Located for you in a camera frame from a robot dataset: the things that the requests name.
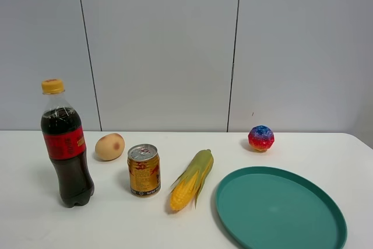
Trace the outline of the rainbow glitter ball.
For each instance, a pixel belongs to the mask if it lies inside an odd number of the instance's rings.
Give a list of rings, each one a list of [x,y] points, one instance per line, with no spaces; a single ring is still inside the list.
[[[275,142],[273,131],[264,125],[253,127],[248,134],[249,145],[258,152],[265,152]]]

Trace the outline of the gold energy drink can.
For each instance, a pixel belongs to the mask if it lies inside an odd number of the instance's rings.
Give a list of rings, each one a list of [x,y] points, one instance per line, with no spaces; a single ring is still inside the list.
[[[144,143],[130,148],[127,164],[131,193],[146,198],[160,191],[160,156],[154,145]]]

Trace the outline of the yellow corn cob with husk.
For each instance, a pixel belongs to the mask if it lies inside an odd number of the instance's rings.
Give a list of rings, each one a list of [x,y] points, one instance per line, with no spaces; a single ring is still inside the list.
[[[193,157],[174,182],[174,188],[170,193],[170,209],[173,212],[183,210],[191,202],[194,202],[196,206],[213,163],[214,158],[210,149],[200,150]]]

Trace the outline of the beige potato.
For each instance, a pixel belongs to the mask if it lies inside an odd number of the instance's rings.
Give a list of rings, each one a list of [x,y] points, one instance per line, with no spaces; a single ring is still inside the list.
[[[124,149],[124,138],[118,133],[101,137],[95,145],[95,153],[103,161],[111,161],[120,157]]]

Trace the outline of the teal round plate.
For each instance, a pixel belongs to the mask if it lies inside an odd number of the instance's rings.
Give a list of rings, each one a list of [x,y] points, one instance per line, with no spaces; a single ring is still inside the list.
[[[214,200],[222,225],[243,248],[343,248],[347,240],[335,201],[286,170],[233,171],[219,182]]]

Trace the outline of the cola bottle yellow cap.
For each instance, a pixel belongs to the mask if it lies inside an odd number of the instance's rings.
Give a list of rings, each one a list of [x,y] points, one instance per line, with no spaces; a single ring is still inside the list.
[[[83,206],[94,194],[94,182],[87,166],[80,116],[67,102],[62,80],[45,80],[41,88],[49,97],[41,117],[41,131],[58,177],[60,197],[68,208]]]

